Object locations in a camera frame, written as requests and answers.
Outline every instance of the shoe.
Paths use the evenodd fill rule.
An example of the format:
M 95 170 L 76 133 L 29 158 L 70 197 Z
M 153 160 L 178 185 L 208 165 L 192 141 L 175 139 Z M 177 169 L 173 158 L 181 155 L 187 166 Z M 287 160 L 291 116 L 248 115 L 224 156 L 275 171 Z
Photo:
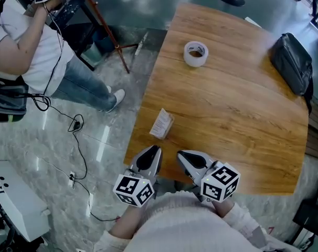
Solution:
M 123 101 L 123 99 L 125 97 L 125 91 L 124 90 L 118 90 L 113 95 L 116 96 L 117 102 L 113 106 L 113 108 L 111 108 L 109 111 L 106 111 L 106 113 L 111 112 L 116 106 L 118 106 L 120 104 L 121 101 Z

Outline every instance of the tape roll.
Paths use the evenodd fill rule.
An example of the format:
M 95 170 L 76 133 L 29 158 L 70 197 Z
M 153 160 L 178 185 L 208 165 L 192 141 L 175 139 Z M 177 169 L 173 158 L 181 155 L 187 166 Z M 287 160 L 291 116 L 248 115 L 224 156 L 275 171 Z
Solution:
M 209 51 L 205 44 L 198 41 L 188 42 L 184 49 L 184 60 L 189 66 L 200 67 L 205 64 Z

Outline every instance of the hand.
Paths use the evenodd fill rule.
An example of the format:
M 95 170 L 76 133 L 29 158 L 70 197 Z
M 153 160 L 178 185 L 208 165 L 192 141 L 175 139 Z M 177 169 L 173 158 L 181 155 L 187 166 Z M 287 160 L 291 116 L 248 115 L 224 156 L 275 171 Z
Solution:
M 45 4 L 48 11 L 51 11 L 61 4 L 61 0 L 48 0 Z

